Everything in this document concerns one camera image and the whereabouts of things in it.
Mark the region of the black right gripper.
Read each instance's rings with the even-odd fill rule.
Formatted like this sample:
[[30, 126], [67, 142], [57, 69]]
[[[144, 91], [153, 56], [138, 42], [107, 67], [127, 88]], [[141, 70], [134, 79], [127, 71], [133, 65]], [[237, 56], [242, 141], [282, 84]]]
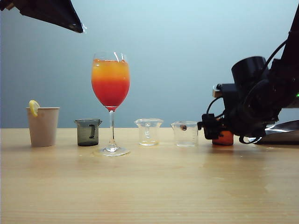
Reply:
[[[234, 135], [241, 135], [240, 122], [237, 116], [239, 94], [235, 84], [217, 84], [216, 89], [220, 91], [224, 103], [224, 117], [221, 119], [224, 126]], [[221, 122], [213, 113], [203, 114], [202, 121], [197, 123], [198, 130], [204, 129], [207, 140], [218, 139], [221, 133]]]

